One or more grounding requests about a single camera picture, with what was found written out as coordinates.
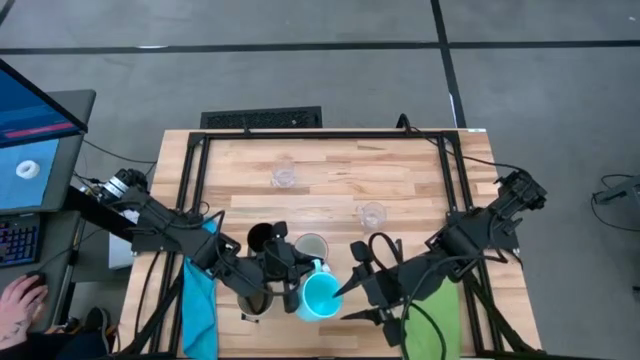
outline green towel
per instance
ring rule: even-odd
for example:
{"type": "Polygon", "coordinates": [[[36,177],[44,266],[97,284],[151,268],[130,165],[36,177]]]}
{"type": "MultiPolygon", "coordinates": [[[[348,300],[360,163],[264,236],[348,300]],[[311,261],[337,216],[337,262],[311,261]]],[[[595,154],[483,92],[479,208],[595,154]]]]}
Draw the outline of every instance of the green towel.
{"type": "MultiPolygon", "coordinates": [[[[438,325],[447,344],[447,360],[460,359],[460,304],[458,287],[449,279],[426,300],[414,301],[426,311],[438,325]]],[[[439,360],[442,346],[431,323],[414,308],[409,308],[409,319],[405,323],[405,340],[410,360],[439,360]]]]}

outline blue cup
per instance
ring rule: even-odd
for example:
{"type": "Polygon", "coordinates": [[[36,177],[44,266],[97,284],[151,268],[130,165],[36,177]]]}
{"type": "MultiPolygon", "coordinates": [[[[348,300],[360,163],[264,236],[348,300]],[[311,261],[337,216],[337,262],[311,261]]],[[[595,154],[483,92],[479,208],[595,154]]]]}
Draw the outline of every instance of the blue cup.
{"type": "Polygon", "coordinates": [[[296,315],[306,322],[328,319],[342,308],[342,296],[333,297],[340,289],[338,279],[322,270],[320,260],[313,260],[313,265],[313,275],[298,289],[300,307],[296,315]]]}

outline computer monitor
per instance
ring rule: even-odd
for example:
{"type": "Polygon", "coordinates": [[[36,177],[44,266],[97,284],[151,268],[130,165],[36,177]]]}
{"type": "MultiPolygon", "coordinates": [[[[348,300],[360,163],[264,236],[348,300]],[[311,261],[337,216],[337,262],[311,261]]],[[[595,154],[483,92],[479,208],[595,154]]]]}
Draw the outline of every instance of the computer monitor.
{"type": "Polygon", "coordinates": [[[86,124],[0,60],[0,148],[86,131],[86,124]]]}

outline wooden tabletop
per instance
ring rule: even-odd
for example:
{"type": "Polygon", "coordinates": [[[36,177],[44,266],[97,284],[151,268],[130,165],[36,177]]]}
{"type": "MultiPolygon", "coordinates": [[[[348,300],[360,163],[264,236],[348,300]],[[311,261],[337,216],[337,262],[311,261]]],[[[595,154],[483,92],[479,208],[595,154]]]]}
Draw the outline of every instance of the wooden tabletop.
{"type": "MultiPolygon", "coordinates": [[[[189,130],[169,130],[164,135],[151,194],[167,207],[175,206],[188,135],[189,130]]],[[[460,130],[460,138],[464,155],[493,160],[485,132],[460,130]]],[[[222,231],[245,248],[248,230],[260,222],[287,221],[289,242],[305,233],[320,234],[329,243],[328,264],[342,283],[356,264],[349,244],[366,241],[369,236],[359,223],[358,205],[376,201],[386,207],[388,219],[382,230],[393,239],[403,239],[406,257],[427,250],[424,241],[442,227],[448,210],[437,148],[422,139],[214,140],[210,151],[203,200],[210,204],[210,213],[226,210],[222,231]],[[273,162],[282,156],[295,162],[293,188],[278,189],[270,184],[273,162]]],[[[199,156],[198,148],[194,159],[199,156]]],[[[453,157],[450,164],[457,179],[453,157]]],[[[495,168],[469,160],[465,166],[474,205],[489,204],[497,196],[495,168]]],[[[197,167],[196,160],[189,195],[193,194],[197,167]]],[[[457,182],[456,191],[458,203],[463,204],[457,182]]],[[[382,262],[393,264],[388,250],[376,250],[382,262]]],[[[119,328],[123,346],[133,338],[142,284],[152,257],[141,254],[133,265],[119,328]]],[[[157,304],[163,266],[161,255],[151,275],[141,324],[157,304]]],[[[496,305],[522,338],[539,348],[520,266],[515,262],[489,263],[488,269],[496,305]]],[[[461,285],[459,299],[461,351],[473,355],[461,285]]],[[[339,316],[320,323],[304,323],[295,315],[284,315],[281,299],[276,299],[260,324],[242,321],[236,295],[221,283],[216,303],[220,357],[400,355],[399,348],[389,348],[381,328],[371,322],[339,320],[343,314],[369,307],[361,288],[345,295],[339,316]]],[[[486,315],[479,303],[478,307],[485,347],[491,348],[486,315]]],[[[167,319],[172,319],[172,311],[168,315],[167,319]]],[[[163,328],[161,350],[167,349],[170,323],[166,321],[163,328]]]]}

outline concrete floor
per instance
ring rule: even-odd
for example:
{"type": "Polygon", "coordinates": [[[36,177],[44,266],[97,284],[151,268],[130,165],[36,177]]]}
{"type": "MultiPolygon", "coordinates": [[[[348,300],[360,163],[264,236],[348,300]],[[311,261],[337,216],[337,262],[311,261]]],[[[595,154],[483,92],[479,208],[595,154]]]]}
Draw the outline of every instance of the concrete floor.
{"type": "MultiPolygon", "coordinates": [[[[451,41],[640,39],[634,0],[446,0],[442,10],[451,41]]],[[[425,0],[23,0],[0,26],[0,48],[436,39],[425,0]]],[[[600,176],[637,172],[640,48],[452,53],[468,126],[487,128],[496,160],[549,191],[518,231],[544,348],[636,359],[640,239],[598,223],[589,199],[600,176]]],[[[400,112],[453,126],[438,50],[3,58],[45,90],[95,89],[88,139],[141,159],[202,111],[320,105],[325,127],[387,127],[400,112]]],[[[93,177],[129,165],[83,153],[77,170],[93,177]]],[[[598,211],[640,227],[624,202],[598,211]]],[[[96,292],[118,311],[117,286],[86,286],[72,312],[96,292]]]]}

